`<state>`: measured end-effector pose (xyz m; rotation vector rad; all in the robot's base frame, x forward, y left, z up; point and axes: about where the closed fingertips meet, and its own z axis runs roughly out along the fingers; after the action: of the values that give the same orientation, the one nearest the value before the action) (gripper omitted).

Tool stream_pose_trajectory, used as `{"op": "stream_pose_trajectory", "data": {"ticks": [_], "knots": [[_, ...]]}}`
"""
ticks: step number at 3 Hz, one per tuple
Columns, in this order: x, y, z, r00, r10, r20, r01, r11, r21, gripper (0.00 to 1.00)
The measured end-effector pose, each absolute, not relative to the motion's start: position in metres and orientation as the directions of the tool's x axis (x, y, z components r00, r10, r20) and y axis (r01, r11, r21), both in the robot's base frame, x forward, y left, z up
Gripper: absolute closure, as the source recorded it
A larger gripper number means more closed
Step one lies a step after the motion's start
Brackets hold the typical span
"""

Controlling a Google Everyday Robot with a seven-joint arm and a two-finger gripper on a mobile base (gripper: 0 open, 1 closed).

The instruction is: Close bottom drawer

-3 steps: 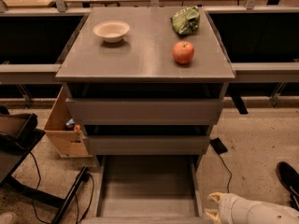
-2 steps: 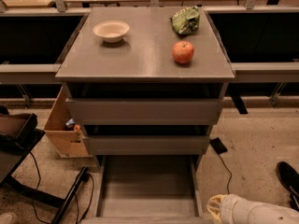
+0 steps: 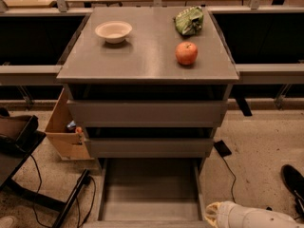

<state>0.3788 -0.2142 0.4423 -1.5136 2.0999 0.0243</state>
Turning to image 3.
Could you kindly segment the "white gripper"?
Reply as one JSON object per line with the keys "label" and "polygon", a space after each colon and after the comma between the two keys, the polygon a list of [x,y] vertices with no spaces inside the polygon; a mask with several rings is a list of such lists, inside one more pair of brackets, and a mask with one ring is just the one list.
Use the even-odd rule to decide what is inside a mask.
{"label": "white gripper", "polygon": [[209,204],[205,208],[204,217],[205,220],[212,226],[212,227],[218,227],[218,214],[219,214],[219,208],[221,206],[220,202],[213,202]]}

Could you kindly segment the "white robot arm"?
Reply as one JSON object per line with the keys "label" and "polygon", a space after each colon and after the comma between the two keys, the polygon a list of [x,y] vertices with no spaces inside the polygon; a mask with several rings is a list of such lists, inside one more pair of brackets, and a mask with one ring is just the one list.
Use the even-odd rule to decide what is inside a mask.
{"label": "white robot arm", "polygon": [[214,228],[304,228],[303,223],[286,214],[245,207],[231,201],[209,204],[204,217]]}

